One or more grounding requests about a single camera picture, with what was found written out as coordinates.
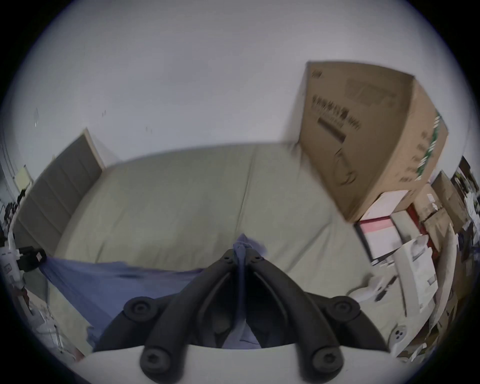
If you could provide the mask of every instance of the white paper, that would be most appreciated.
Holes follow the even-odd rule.
[[[362,216],[361,220],[390,216],[408,190],[384,192]]]
[[[402,246],[402,239],[390,219],[360,223],[372,259],[378,259]]]

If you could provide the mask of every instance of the cardboard box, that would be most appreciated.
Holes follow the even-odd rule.
[[[447,128],[412,75],[369,64],[310,63],[300,145],[347,221],[388,191],[427,182]]]
[[[423,223],[433,245],[438,252],[442,250],[445,235],[448,230],[448,225],[452,222],[445,208],[433,214]]]
[[[440,199],[430,184],[425,184],[419,194],[413,201],[415,211],[419,216],[420,222],[425,221],[431,215],[443,208]]]
[[[443,171],[440,172],[432,183],[432,188],[437,192],[438,198],[452,219],[454,232],[460,232],[463,226],[470,220],[470,216],[468,216],[468,211],[462,198]]]

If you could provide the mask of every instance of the white wall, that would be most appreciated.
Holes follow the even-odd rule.
[[[107,164],[296,140],[309,60],[416,75],[450,130],[440,167],[453,174],[469,124],[478,123],[473,103],[455,59],[406,1],[74,3],[17,73],[1,111],[5,145],[15,167],[26,164],[36,178],[84,127]]]

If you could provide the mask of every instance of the clutter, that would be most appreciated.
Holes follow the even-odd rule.
[[[384,296],[386,295],[388,289],[393,285],[393,283],[395,283],[396,278],[397,278],[397,276],[395,275],[395,276],[393,276],[393,277],[390,279],[390,281],[388,282],[387,286],[386,286],[386,287],[382,290],[382,292],[380,292],[380,293],[377,295],[377,297],[375,298],[375,302],[380,301],[381,299],[384,298]]]
[[[368,287],[359,288],[351,292],[348,296],[358,303],[371,299],[377,292],[382,290],[384,278],[382,276],[371,277],[368,281]]]
[[[445,208],[433,214],[423,223],[425,230],[432,239],[433,245],[439,252],[442,250],[444,238],[450,224],[452,224],[452,220]]]
[[[393,356],[398,354],[398,345],[407,337],[407,334],[408,329],[406,325],[397,326],[390,334],[390,337],[388,338],[388,349]]]
[[[440,199],[432,186],[428,183],[420,190],[419,194],[413,201],[413,206],[415,207],[415,211],[417,211],[420,222],[425,221],[435,212],[438,212],[443,208]]]
[[[470,220],[462,198],[443,171],[432,183],[432,188],[452,220],[454,232],[458,233]]]
[[[473,222],[473,244],[477,244],[479,242],[480,236],[480,216],[475,210],[475,202],[477,201],[476,197],[472,192],[468,192],[465,196],[464,202],[465,206],[468,211],[468,215],[470,216]]]
[[[475,192],[480,192],[480,188],[477,184],[477,181],[473,177],[471,171],[470,171],[470,164],[468,161],[462,156],[460,160],[460,164],[458,165],[464,176],[467,178],[467,180],[470,182],[471,186],[475,190]]]
[[[421,313],[438,289],[432,249],[424,247],[424,242],[423,236],[411,240],[392,255],[400,276],[407,316]],[[425,251],[418,255],[420,248]]]
[[[453,283],[457,245],[457,237],[452,225],[449,225],[440,254],[440,260],[437,265],[438,290],[435,294],[435,308],[430,315],[430,329],[438,323],[447,305]]]
[[[360,221],[355,228],[372,265],[383,261],[402,246],[402,239],[389,217]]]
[[[406,209],[436,166],[448,135],[409,74],[352,62],[312,62],[300,145],[349,222],[384,192]]]

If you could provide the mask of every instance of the white object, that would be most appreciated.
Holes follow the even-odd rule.
[[[408,190],[400,190],[382,193],[380,197],[370,205],[370,208],[367,209],[367,212],[365,212],[360,220],[390,216],[407,192]]]
[[[412,255],[412,246],[415,242],[417,242],[415,252]],[[400,277],[405,309],[409,317],[421,313],[438,289],[432,261],[432,249],[428,248],[414,259],[414,255],[419,249],[419,243],[423,242],[424,239],[411,240],[392,255]]]
[[[92,384],[151,384],[140,368],[143,346],[95,352],[70,369]],[[340,347],[344,366],[329,384],[404,383],[414,373],[390,354]],[[181,383],[303,384],[297,347],[289,344],[263,349],[220,349],[188,345]]]
[[[383,220],[360,222],[360,229],[368,243],[372,259],[385,256],[402,246],[402,239],[393,221]]]
[[[447,305],[448,296],[452,289],[457,246],[457,236],[453,232],[452,224],[450,224],[445,235],[442,252],[440,253],[440,260],[437,266],[438,290],[435,295],[435,309],[429,320],[430,329],[438,323],[440,316],[442,316]]]
[[[356,289],[348,296],[360,303],[372,298],[376,293],[379,293],[383,288],[383,283],[384,278],[382,276],[374,276],[368,281],[368,287]]]
[[[22,280],[22,273],[17,264],[17,253],[17,250],[11,251],[7,247],[1,247],[0,266],[7,283],[14,285],[18,289],[22,289],[24,287],[24,282]]]
[[[394,222],[403,242],[406,243],[418,236],[421,236],[419,229],[407,211],[392,213],[390,217]]]
[[[427,250],[428,235],[418,236],[412,244],[410,253],[412,255],[412,260],[416,260],[422,253]]]
[[[390,338],[388,339],[388,349],[390,349],[392,355],[396,356],[399,354],[400,350],[398,350],[398,346],[403,339],[407,337],[407,334],[408,329],[406,325],[399,325],[392,331]]]

